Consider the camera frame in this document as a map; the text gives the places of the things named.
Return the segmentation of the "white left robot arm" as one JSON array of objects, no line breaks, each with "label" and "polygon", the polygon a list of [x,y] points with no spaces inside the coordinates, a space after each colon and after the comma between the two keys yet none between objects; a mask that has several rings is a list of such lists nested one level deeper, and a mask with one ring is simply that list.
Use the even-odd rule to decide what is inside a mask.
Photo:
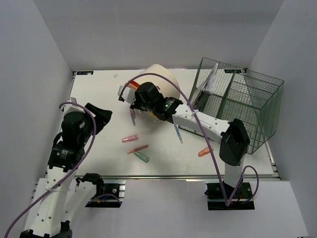
[{"label": "white left robot arm", "polygon": [[67,199],[69,187],[79,165],[87,157],[96,135],[109,123],[112,111],[90,103],[81,106],[64,103],[61,131],[55,137],[48,162],[46,192],[38,200],[40,207],[22,238],[70,238],[72,227],[92,198],[104,194],[99,174],[87,173],[77,180],[78,188]]}]

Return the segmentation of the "cream round drawer box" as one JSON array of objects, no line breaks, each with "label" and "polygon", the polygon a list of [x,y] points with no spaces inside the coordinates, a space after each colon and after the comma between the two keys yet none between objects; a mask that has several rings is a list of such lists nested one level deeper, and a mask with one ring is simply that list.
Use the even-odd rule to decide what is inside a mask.
[{"label": "cream round drawer box", "polygon": [[[156,73],[162,75],[168,78],[170,81],[172,81],[177,87],[179,87],[179,83],[176,80],[176,77],[168,69],[164,68],[159,64],[153,64],[147,69],[140,72],[140,74],[144,73]],[[163,94],[164,97],[173,97],[176,99],[180,99],[180,93],[177,89],[175,89],[174,86],[172,86],[166,80],[154,75],[146,75],[139,77],[135,79],[132,83],[130,83],[128,87],[137,89],[141,84],[145,82],[153,83],[157,87],[158,91]]]}]

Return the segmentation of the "white silver-spined booklet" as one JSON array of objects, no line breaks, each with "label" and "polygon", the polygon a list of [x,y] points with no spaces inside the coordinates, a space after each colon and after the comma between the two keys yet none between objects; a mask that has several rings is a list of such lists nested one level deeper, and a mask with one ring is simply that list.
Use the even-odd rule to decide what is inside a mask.
[{"label": "white silver-spined booklet", "polygon": [[209,97],[213,94],[215,89],[215,77],[219,63],[216,63],[209,73],[207,79],[197,87],[197,95],[193,102],[193,108],[202,111]]}]

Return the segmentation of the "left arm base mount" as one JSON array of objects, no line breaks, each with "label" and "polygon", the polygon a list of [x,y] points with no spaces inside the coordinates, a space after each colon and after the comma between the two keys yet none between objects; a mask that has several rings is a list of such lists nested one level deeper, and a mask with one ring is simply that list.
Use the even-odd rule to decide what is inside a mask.
[{"label": "left arm base mount", "polygon": [[76,178],[76,189],[85,182],[96,188],[96,194],[86,204],[87,208],[120,208],[123,196],[120,196],[119,183],[105,183],[102,176],[96,173],[86,173],[82,178]]}]

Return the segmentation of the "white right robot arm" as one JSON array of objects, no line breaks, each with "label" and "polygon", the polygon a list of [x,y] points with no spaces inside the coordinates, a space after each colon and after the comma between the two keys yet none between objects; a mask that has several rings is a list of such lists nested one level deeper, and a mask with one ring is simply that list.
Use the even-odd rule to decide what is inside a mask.
[{"label": "white right robot arm", "polygon": [[151,82],[127,89],[123,98],[132,109],[150,112],[161,121],[186,127],[216,142],[219,157],[225,163],[224,193],[231,198],[241,193],[244,158],[250,144],[241,120],[227,121],[193,111],[181,100],[165,97]]}]

